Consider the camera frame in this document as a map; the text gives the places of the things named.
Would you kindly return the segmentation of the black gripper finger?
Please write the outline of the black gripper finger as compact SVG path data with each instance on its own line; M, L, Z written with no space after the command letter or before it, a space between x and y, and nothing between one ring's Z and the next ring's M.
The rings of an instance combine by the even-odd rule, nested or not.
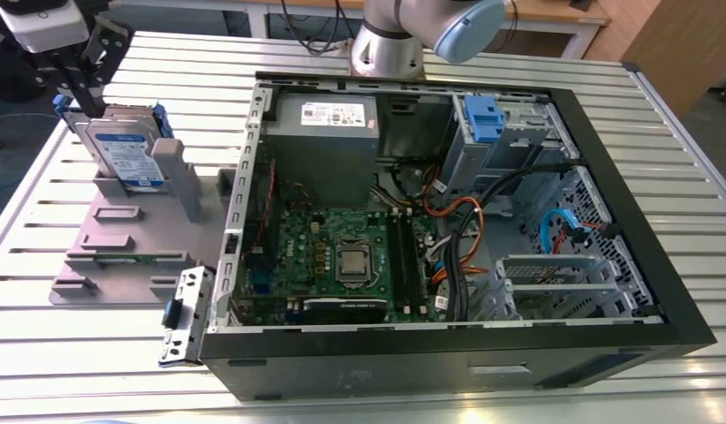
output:
M71 97L88 117L102 117L106 113L103 87L106 76L91 61L71 50L48 50L35 55L38 72Z
M134 29L115 21L95 17L95 26L83 52L86 91L83 110L104 110L103 91L128 52Z

